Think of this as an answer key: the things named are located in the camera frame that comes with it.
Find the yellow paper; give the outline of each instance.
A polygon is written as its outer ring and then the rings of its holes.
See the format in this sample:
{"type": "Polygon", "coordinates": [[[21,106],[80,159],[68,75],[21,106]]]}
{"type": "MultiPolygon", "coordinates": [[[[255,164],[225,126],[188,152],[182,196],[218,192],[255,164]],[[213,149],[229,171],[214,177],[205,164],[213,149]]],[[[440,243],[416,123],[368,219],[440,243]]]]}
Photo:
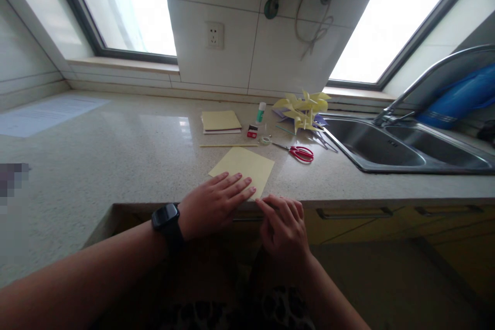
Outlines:
{"type": "Polygon", "coordinates": [[[315,116],[319,112],[326,112],[328,110],[328,102],[326,100],[331,99],[325,93],[309,94],[303,90],[304,99],[297,98],[295,94],[287,93],[285,98],[278,100],[273,108],[287,108],[288,111],[284,112],[284,115],[294,119],[294,133],[297,134],[298,129],[321,131],[313,127],[317,125],[315,122],[315,116]]]}
{"type": "Polygon", "coordinates": [[[253,180],[249,187],[256,187],[256,193],[251,197],[261,197],[272,172],[275,161],[260,156],[242,147],[234,147],[220,160],[220,162],[208,173],[214,177],[228,171],[230,175],[242,174],[242,179],[251,177],[253,180]]]}
{"type": "Polygon", "coordinates": [[[237,120],[234,111],[204,111],[203,127],[205,130],[240,129],[241,123],[237,120]]]}

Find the window frame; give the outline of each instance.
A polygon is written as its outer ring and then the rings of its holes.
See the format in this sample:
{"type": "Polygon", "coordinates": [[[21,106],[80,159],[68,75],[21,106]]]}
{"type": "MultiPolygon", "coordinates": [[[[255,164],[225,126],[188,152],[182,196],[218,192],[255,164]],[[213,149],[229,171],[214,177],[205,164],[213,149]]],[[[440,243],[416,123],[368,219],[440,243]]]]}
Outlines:
{"type": "Polygon", "coordinates": [[[337,88],[353,88],[363,90],[382,91],[385,86],[392,80],[399,69],[413,55],[416,49],[435,29],[440,21],[447,15],[458,0],[440,0],[433,10],[424,19],[418,29],[414,32],[411,38],[402,47],[401,51],[396,55],[394,60],[385,69],[378,81],[373,84],[371,82],[361,81],[346,81],[337,79],[328,79],[326,86],[337,88]]]}
{"type": "Polygon", "coordinates": [[[84,32],[88,43],[95,56],[97,57],[107,57],[107,58],[119,58],[119,59],[130,59],[139,60],[145,62],[155,62],[155,63],[166,63],[166,64],[177,64],[176,56],[168,56],[155,53],[144,53],[127,51],[123,49],[108,48],[103,42],[103,37],[98,30],[96,23],[86,5],[85,0],[67,0],[69,6],[71,7],[76,19],[84,32]]]}

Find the stainless steel sink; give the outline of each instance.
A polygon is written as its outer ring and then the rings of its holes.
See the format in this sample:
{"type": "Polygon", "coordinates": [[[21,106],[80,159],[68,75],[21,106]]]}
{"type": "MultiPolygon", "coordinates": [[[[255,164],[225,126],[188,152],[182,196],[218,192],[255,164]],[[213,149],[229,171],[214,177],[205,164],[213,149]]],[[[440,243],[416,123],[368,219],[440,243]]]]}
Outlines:
{"type": "Polygon", "coordinates": [[[327,136],[364,172],[495,174],[495,156],[417,122],[324,114],[327,136]]]}
{"type": "Polygon", "coordinates": [[[356,157],[392,166],[418,166],[425,163],[421,155],[370,124],[332,119],[326,122],[330,133],[356,157]]]}
{"type": "Polygon", "coordinates": [[[447,164],[470,169],[490,167],[490,164],[482,158],[425,131],[399,126],[388,126],[385,130],[411,147],[447,164]]]}

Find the finger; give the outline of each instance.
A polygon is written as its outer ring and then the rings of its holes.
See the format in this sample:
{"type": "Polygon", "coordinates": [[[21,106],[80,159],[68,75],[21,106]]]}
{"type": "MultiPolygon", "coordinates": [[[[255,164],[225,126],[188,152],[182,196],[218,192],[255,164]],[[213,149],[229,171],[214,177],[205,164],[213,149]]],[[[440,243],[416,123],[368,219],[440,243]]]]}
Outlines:
{"type": "Polygon", "coordinates": [[[261,228],[259,229],[259,234],[261,235],[261,241],[263,246],[267,251],[272,251],[273,246],[273,236],[270,231],[270,222],[267,217],[263,218],[263,223],[261,224],[261,228]]]}
{"type": "Polygon", "coordinates": [[[225,188],[229,187],[230,185],[233,185],[240,178],[242,178],[242,174],[241,173],[237,173],[237,174],[231,175],[230,177],[225,178],[222,181],[218,182],[215,185],[215,188],[218,189],[218,190],[224,190],[225,188]]]}
{"type": "Polygon", "coordinates": [[[221,180],[224,180],[225,178],[227,178],[227,176],[228,176],[228,172],[224,172],[222,174],[219,174],[219,175],[214,176],[212,179],[207,180],[203,184],[205,186],[214,186],[215,184],[217,184],[221,180]]]}
{"type": "Polygon", "coordinates": [[[248,200],[255,193],[256,187],[245,188],[241,193],[236,194],[234,197],[227,201],[227,207],[229,209],[235,209],[244,201],[248,200]]]}
{"type": "Polygon", "coordinates": [[[286,228],[276,211],[273,210],[273,208],[270,207],[265,201],[256,199],[256,204],[259,206],[263,214],[265,214],[274,231],[283,231],[286,228]]]}
{"type": "Polygon", "coordinates": [[[282,200],[280,197],[270,194],[268,197],[265,197],[263,201],[268,202],[275,206],[282,215],[285,224],[293,225],[295,224],[295,218],[292,215],[292,211],[290,211],[289,206],[285,200],[282,200]]]}
{"type": "Polygon", "coordinates": [[[299,218],[301,218],[302,220],[304,220],[304,208],[303,208],[303,204],[301,204],[300,201],[297,201],[297,200],[294,200],[294,199],[288,199],[287,197],[282,197],[282,196],[280,196],[280,197],[282,199],[286,199],[286,200],[292,201],[294,203],[295,208],[298,211],[299,218]]]}
{"type": "Polygon", "coordinates": [[[236,194],[241,193],[244,188],[246,188],[247,186],[249,186],[249,184],[251,183],[251,181],[252,181],[251,178],[247,177],[246,179],[243,179],[243,180],[240,180],[240,181],[235,182],[233,185],[231,185],[230,187],[224,189],[222,192],[228,198],[231,198],[231,197],[235,196],[236,194]]]}
{"type": "Polygon", "coordinates": [[[294,205],[294,201],[291,199],[286,199],[285,197],[282,197],[282,196],[280,196],[280,198],[287,203],[287,206],[289,207],[290,212],[292,213],[292,216],[294,217],[294,220],[298,221],[300,219],[299,218],[299,212],[294,205]]]}

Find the electrical outlet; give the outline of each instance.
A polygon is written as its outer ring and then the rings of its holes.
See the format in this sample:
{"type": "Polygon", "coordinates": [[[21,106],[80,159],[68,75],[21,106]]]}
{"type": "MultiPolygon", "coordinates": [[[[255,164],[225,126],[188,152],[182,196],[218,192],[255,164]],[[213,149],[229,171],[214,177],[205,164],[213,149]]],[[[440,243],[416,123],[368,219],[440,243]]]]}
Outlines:
{"type": "Polygon", "coordinates": [[[222,23],[206,22],[206,47],[211,49],[223,49],[222,23]]]}

